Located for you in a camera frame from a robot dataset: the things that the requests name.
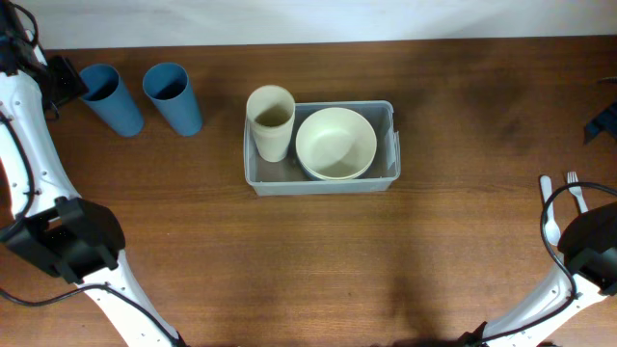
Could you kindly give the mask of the blue cup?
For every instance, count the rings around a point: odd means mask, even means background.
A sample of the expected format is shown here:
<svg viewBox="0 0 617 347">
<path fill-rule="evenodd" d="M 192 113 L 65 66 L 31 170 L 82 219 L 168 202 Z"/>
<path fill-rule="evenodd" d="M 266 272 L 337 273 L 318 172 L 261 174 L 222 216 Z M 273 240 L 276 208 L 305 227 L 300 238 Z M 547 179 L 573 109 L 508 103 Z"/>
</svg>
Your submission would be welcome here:
<svg viewBox="0 0 617 347">
<path fill-rule="evenodd" d="M 143 90 L 177 134 L 190 137 L 201 130 L 200 107 L 184 67 L 171 62 L 151 67 L 144 76 Z"/>
<path fill-rule="evenodd" d="M 81 99 L 118 135 L 138 135 L 145 120 L 118 71 L 106 64 L 85 67 L 80 77 L 88 91 Z"/>
</svg>

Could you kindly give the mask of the white plastic fork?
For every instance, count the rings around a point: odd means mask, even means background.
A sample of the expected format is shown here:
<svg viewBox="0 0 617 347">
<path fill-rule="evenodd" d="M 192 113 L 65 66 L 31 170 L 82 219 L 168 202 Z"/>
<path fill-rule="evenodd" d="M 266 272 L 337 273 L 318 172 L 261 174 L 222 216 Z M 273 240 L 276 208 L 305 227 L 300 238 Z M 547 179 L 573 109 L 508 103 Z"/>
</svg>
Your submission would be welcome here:
<svg viewBox="0 0 617 347">
<path fill-rule="evenodd" d="M 567 172 L 566 179 L 568 184 L 573 184 L 578 182 L 578 177 L 576 172 Z M 574 186 L 569 189 L 569 192 L 573 195 L 573 197 L 577 201 L 577 206 L 579 212 L 581 214 L 586 213 L 588 211 L 588 206 L 582 194 L 582 188 L 580 186 Z"/>
</svg>

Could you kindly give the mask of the white plastic spoon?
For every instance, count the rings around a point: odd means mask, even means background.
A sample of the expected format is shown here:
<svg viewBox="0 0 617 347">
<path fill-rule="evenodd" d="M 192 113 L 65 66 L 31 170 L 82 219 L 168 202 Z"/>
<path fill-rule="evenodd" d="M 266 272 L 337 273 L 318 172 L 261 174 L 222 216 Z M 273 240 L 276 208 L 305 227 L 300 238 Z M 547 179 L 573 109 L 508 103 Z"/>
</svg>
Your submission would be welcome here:
<svg viewBox="0 0 617 347">
<path fill-rule="evenodd" d="M 553 193 L 551 179 L 547 175 L 542 175 L 539 181 L 543 200 L 544 202 L 547 202 Z M 555 221 L 552 205 L 547 208 L 547 221 L 545 222 L 545 229 L 549 243 L 553 246 L 557 246 L 561 237 L 561 231 Z"/>
</svg>

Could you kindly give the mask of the cream cup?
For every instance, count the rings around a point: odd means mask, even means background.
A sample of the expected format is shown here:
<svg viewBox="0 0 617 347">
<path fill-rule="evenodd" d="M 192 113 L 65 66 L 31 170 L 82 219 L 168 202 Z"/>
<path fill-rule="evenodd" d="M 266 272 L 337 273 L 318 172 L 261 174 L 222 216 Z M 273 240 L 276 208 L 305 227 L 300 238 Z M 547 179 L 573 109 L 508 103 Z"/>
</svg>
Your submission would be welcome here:
<svg viewBox="0 0 617 347">
<path fill-rule="evenodd" d="M 250 94 L 246 116 L 257 134 L 280 136 L 290 132 L 295 121 L 295 108 L 291 92 L 277 85 L 265 85 Z"/>
<path fill-rule="evenodd" d="M 292 129 L 291 122 L 275 127 L 252 123 L 251 130 L 259 155 L 267 162 L 281 161 L 287 154 Z"/>
</svg>

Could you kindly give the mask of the blue bowl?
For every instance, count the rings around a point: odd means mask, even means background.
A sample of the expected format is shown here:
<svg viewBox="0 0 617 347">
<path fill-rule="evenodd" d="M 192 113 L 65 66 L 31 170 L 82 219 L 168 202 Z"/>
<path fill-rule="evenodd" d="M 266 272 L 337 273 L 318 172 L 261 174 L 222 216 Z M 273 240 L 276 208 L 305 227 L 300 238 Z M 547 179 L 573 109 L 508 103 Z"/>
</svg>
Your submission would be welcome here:
<svg viewBox="0 0 617 347">
<path fill-rule="evenodd" d="M 302 169 L 302 172 L 311 180 L 319 180 L 319 181 L 340 181 L 340 180 L 350 180 L 350 179 L 362 179 L 367 177 L 367 175 L 370 173 L 371 169 L 372 169 L 373 165 L 369 165 L 367 166 L 361 173 L 356 173 L 350 176 L 344 176 L 344 177 L 340 177 L 340 178 L 332 178 L 332 177 L 327 177 L 325 175 L 322 174 L 318 174 L 313 172 L 312 170 L 308 169 L 307 167 L 305 167 L 303 164 L 300 164 L 300 168 Z"/>
</svg>

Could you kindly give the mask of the cream bowl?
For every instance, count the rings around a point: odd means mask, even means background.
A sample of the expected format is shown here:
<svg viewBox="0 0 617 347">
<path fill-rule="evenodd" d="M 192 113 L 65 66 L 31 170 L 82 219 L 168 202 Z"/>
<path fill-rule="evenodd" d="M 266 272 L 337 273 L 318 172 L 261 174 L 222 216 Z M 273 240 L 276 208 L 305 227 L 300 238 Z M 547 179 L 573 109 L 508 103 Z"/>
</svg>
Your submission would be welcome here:
<svg viewBox="0 0 617 347">
<path fill-rule="evenodd" d="M 303 169 L 320 180 L 360 177 L 377 153 L 377 136 L 370 122 L 358 112 L 331 107 L 304 120 L 295 148 Z"/>
</svg>

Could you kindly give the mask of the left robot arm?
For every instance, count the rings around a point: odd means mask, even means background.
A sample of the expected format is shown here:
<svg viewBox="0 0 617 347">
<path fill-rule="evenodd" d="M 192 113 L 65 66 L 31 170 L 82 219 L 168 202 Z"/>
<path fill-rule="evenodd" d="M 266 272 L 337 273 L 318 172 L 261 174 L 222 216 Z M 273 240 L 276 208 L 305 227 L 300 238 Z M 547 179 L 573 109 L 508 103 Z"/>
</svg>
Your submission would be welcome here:
<svg viewBox="0 0 617 347">
<path fill-rule="evenodd" d="M 31 13 L 1 4 L 1 164 L 13 221 L 1 229 L 9 251 L 74 290 L 47 305 L 84 293 L 103 311 L 129 346 L 181 346 L 180 333 L 153 307 L 125 254 L 113 212 L 81 198 L 70 182 L 47 128 L 46 112 L 87 93 L 62 56 L 46 57 L 37 27 L 20 20 Z"/>
</svg>

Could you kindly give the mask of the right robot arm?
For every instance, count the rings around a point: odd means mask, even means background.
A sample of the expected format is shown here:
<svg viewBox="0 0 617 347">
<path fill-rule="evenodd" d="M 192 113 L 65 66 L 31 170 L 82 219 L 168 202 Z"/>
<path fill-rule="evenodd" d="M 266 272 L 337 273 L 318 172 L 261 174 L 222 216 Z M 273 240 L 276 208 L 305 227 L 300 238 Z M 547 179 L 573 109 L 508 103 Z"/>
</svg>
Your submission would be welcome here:
<svg viewBox="0 0 617 347">
<path fill-rule="evenodd" d="M 590 209 L 584 188 L 616 195 L 614 188 L 580 181 L 566 173 L 566 184 L 552 189 L 550 178 L 540 177 L 543 195 L 541 238 L 554 265 L 546 278 L 508 313 L 463 334 L 463 346 L 550 346 L 550 335 L 587 307 L 616 295 L 616 204 Z M 553 202 L 568 191 L 579 215 L 565 229 L 554 218 Z"/>
</svg>

